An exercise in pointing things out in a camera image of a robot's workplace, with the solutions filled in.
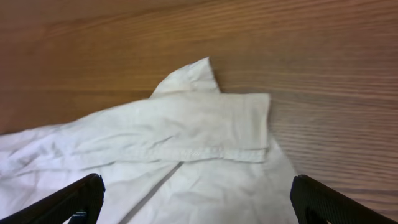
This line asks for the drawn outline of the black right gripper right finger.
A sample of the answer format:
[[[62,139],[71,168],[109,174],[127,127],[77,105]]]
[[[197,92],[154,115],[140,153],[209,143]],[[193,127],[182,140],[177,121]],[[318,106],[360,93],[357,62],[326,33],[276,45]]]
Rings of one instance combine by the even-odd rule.
[[[397,224],[307,176],[295,176],[290,201],[299,224]]]

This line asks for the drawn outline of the beige cotton shorts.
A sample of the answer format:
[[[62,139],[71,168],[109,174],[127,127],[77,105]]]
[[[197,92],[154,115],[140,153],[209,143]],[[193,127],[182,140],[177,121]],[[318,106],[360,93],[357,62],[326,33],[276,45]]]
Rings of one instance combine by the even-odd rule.
[[[296,223],[269,108],[266,93],[220,92],[204,58],[147,99],[3,135],[1,216],[97,173],[100,223]]]

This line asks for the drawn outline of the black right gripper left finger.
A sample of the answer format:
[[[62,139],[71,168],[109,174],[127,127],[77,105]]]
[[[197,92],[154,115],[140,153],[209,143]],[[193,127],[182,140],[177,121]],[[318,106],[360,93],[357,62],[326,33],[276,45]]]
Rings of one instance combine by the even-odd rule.
[[[106,189],[102,176],[89,174],[1,220],[1,224],[96,224]]]

